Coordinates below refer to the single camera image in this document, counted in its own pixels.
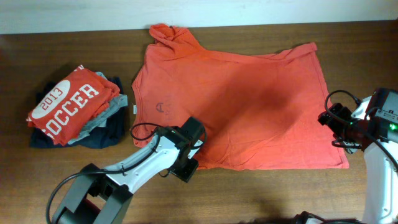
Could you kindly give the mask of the orange soccer t-shirt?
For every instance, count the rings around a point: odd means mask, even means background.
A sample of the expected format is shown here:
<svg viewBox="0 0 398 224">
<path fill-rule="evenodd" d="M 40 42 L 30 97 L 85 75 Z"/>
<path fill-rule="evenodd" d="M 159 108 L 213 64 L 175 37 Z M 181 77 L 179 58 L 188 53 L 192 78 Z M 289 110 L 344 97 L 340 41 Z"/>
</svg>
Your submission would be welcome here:
<svg viewBox="0 0 398 224">
<path fill-rule="evenodd" d="M 154 125 L 206 129 L 201 169 L 346 169 L 344 150 L 319 124 L 328 90 L 313 42 L 276 54 L 208 50 L 184 27 L 150 27 L 154 42 L 132 83 L 134 144 Z"/>
</svg>

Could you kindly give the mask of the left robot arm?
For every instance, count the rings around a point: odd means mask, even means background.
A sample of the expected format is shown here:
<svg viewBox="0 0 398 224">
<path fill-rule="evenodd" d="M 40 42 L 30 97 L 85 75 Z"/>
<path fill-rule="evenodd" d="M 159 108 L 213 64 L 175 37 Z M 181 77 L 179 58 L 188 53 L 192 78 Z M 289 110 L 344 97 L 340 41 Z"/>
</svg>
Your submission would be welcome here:
<svg viewBox="0 0 398 224">
<path fill-rule="evenodd" d="M 149 143 L 125 160 L 102 169 L 88 164 L 62 180 L 47 202 L 47 223 L 122 223 L 136 191 L 159 172 L 191 179 L 207 134 L 190 117 L 182 126 L 157 125 L 146 138 Z"/>
</svg>

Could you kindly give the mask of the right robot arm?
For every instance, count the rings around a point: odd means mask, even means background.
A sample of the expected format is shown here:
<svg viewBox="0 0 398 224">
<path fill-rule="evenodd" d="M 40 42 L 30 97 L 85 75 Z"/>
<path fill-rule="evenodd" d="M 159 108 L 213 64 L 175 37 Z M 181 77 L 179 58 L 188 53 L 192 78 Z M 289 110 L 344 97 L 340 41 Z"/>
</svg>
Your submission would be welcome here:
<svg viewBox="0 0 398 224">
<path fill-rule="evenodd" d="M 353 99 L 354 111 L 335 103 L 318 122 L 333 131 L 333 146 L 363 152 L 367 188 L 359 222 L 397 223 L 397 91 L 377 88 L 367 98 Z"/>
</svg>

